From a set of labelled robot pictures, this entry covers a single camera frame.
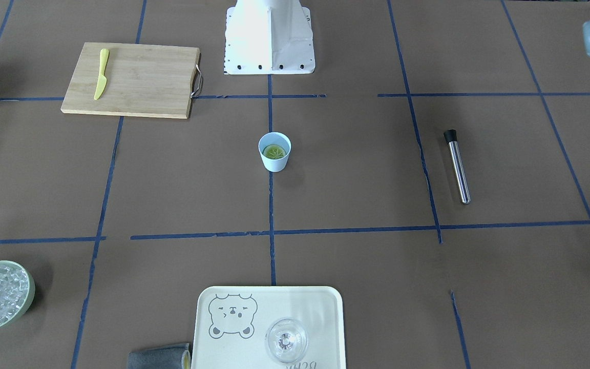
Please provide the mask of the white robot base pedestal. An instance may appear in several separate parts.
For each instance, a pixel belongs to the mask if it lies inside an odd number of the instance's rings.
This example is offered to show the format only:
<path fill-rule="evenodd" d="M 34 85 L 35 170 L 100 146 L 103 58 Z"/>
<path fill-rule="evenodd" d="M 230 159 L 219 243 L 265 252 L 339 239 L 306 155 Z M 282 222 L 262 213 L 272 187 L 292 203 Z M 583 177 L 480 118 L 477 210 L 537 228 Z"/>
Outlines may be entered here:
<path fill-rule="evenodd" d="M 300 1 L 238 1 L 226 10 L 227 75 L 314 73 L 313 26 Z"/>

